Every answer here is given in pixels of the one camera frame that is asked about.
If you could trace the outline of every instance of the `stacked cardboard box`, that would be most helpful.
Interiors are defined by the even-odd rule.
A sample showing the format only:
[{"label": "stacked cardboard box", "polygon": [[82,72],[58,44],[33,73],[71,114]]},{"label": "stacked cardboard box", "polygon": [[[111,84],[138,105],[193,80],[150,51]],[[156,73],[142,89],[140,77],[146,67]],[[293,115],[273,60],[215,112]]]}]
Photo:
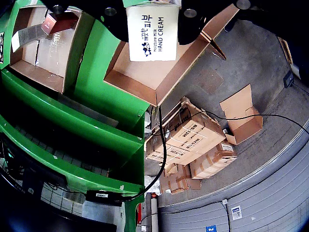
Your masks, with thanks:
[{"label": "stacked cardboard box", "polygon": [[[225,139],[220,125],[189,101],[167,120],[164,128],[167,164],[187,165]],[[147,158],[163,161],[160,132],[147,141]]]},{"label": "stacked cardboard box", "polygon": [[177,164],[177,173],[168,175],[166,170],[160,176],[161,193],[169,190],[171,194],[182,192],[188,189],[200,190],[200,180],[191,178],[189,165],[183,166]]},{"label": "stacked cardboard box", "polygon": [[224,142],[190,163],[193,179],[204,179],[216,174],[231,162],[237,155],[231,144]]}]

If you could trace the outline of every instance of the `black wire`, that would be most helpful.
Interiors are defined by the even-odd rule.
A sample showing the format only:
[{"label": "black wire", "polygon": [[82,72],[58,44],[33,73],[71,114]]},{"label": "black wire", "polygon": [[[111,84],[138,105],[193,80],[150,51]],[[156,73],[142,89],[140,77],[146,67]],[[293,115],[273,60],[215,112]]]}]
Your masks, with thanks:
[{"label": "black wire", "polygon": [[289,121],[295,123],[296,125],[298,125],[301,129],[303,129],[303,130],[309,135],[309,131],[307,131],[307,130],[306,130],[302,125],[300,125],[299,123],[295,122],[294,120],[292,120],[292,119],[290,119],[290,118],[288,118],[288,117],[285,117],[285,116],[282,116],[282,115],[276,115],[276,114],[255,114],[255,115],[250,115],[250,116],[246,116],[246,117],[239,117],[239,118],[225,118],[225,117],[217,116],[216,114],[214,114],[214,113],[212,113],[212,112],[210,112],[210,111],[205,111],[205,110],[203,110],[203,111],[200,111],[200,112],[198,112],[198,113],[192,115],[191,117],[193,117],[193,116],[195,116],[195,115],[198,115],[198,114],[200,114],[200,113],[204,113],[204,112],[207,113],[207,114],[213,115],[213,116],[215,116],[216,118],[225,119],[225,120],[241,120],[241,119],[246,119],[246,118],[253,117],[253,116],[275,116],[275,117],[281,117],[281,118],[287,119],[287,120],[289,120]]},{"label": "black wire", "polygon": [[47,184],[49,187],[51,187],[54,191],[57,191],[58,189],[60,189],[60,190],[62,190],[62,191],[68,192],[68,193],[80,193],[80,194],[86,196],[86,194],[83,193],[83,192],[69,191],[69,190],[66,190],[66,189],[60,187],[59,185],[53,185],[53,184],[47,183],[47,182],[46,182],[46,184]]},{"label": "black wire", "polygon": [[144,219],[146,219],[146,218],[148,218],[148,217],[151,217],[151,216],[153,216],[153,215],[156,215],[156,214],[158,214],[158,213],[154,213],[154,214],[147,215],[146,217],[144,217],[144,218],[140,221],[140,224],[144,221]]},{"label": "black wire", "polygon": [[297,88],[301,89],[302,91],[304,91],[305,93],[307,93],[309,95],[309,93],[307,91],[305,91],[302,87],[298,86],[297,84],[295,84],[294,82],[292,83],[293,86],[296,86]]},{"label": "black wire", "polygon": [[226,210],[227,223],[228,223],[228,232],[231,232],[231,221],[230,221],[230,218],[229,218],[229,216],[228,216],[227,206],[224,205],[223,203],[222,203],[222,205],[223,205],[224,209]]},{"label": "black wire", "polygon": [[141,191],[140,193],[138,193],[135,196],[122,197],[120,199],[121,201],[131,201],[131,200],[143,195],[145,192],[147,192],[148,189],[150,189],[152,187],[152,185],[154,185],[154,183],[159,179],[160,175],[163,173],[165,163],[166,163],[166,159],[167,159],[167,152],[166,152],[166,144],[165,144],[165,139],[164,139],[164,135],[163,135],[163,128],[162,128],[161,106],[159,106],[159,120],[160,120],[160,133],[161,133],[161,139],[162,139],[162,144],[163,144],[163,163],[162,163],[161,169],[160,169],[158,175],[156,175],[156,177],[153,179],[153,181],[146,188],[144,188],[143,191]]},{"label": "black wire", "polygon": [[150,111],[150,129],[151,130],[153,126],[153,109],[154,109],[154,106],[151,107],[151,111]]}]

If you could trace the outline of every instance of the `warehouse floor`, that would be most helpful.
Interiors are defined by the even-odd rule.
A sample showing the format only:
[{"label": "warehouse floor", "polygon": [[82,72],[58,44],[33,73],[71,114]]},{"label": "warehouse floor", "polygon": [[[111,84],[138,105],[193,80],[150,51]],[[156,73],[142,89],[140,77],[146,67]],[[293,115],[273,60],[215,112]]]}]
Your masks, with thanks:
[{"label": "warehouse floor", "polygon": [[[251,22],[238,21],[229,33],[222,31],[215,41],[227,61],[206,51],[163,102],[163,115],[186,96],[198,108],[224,117],[219,102],[251,84],[253,105],[260,113],[287,116],[300,124],[307,121],[309,96],[295,87],[284,89],[282,79],[289,65],[274,34]],[[219,122],[222,128],[226,126],[225,120]],[[197,198],[234,183],[277,154],[298,131],[297,125],[284,119],[264,117],[261,132],[235,146],[239,156],[236,161],[202,180],[201,190],[162,194],[159,206]],[[145,160],[145,175],[154,176],[159,169],[158,162]]]}]

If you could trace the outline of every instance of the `brown box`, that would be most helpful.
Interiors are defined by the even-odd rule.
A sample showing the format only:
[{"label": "brown box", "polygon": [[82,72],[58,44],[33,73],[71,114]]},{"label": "brown box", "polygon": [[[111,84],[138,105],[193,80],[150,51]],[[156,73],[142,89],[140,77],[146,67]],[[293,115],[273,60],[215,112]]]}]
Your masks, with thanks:
[{"label": "brown box", "polygon": [[220,143],[190,163],[192,178],[208,178],[225,168],[235,159],[237,159],[237,155],[234,153],[232,145],[229,143]]},{"label": "brown box", "polygon": [[165,126],[166,143],[196,153],[188,163],[205,154],[225,139],[218,123],[196,107],[185,104]]},{"label": "brown box", "polygon": [[[77,79],[84,48],[94,23],[94,18],[85,12],[70,10],[79,18],[74,29],[55,33],[52,40],[44,38],[40,43],[34,41],[10,53],[12,69],[60,93]],[[20,8],[13,34],[20,29],[41,24],[46,12],[45,6]]]},{"label": "brown box", "polygon": [[[166,164],[182,163],[188,156],[194,155],[194,153],[183,150],[178,147],[174,147],[166,144],[167,148],[167,160]],[[160,136],[153,136],[148,140],[146,144],[147,159],[163,162],[163,144]]]},{"label": "brown box", "polygon": [[[209,31],[214,39],[237,11],[238,8],[230,5],[211,19],[203,30]],[[120,42],[104,82],[149,104],[160,105],[209,44],[199,35],[191,44],[178,44],[175,61],[133,62],[129,59],[128,43]]]},{"label": "brown box", "polygon": [[193,180],[191,178],[189,165],[177,165],[178,172],[167,176],[163,172],[160,176],[160,191],[165,192],[170,189],[171,194],[182,192],[188,189],[200,190],[200,180]]},{"label": "brown box", "polygon": [[[226,118],[239,118],[259,114],[252,104],[250,84],[221,102],[220,105]],[[228,125],[233,135],[226,134],[226,138],[229,143],[237,145],[262,129],[263,117],[252,116],[241,120],[228,120]]]},{"label": "brown box", "polygon": [[42,30],[46,34],[53,34],[62,30],[71,29],[77,22],[78,17],[73,12],[62,14],[50,13],[42,24]]}]

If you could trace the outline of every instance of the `white label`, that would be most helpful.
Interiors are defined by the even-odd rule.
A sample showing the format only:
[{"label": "white label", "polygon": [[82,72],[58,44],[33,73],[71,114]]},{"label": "white label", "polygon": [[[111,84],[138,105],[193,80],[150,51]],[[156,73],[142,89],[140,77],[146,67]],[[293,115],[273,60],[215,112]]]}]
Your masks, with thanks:
[{"label": "white label", "polygon": [[96,197],[108,197],[108,194],[96,193]]},{"label": "white label", "polygon": [[131,61],[176,60],[179,6],[127,7]]},{"label": "white label", "polygon": [[237,220],[242,218],[240,205],[234,208],[231,208],[233,220]]},{"label": "white label", "polygon": [[166,131],[165,138],[169,138],[169,129]]},{"label": "white label", "polygon": [[231,151],[231,152],[234,152],[233,150],[233,147],[231,145],[228,145],[228,144],[221,144],[222,146],[222,150],[223,151]]}]

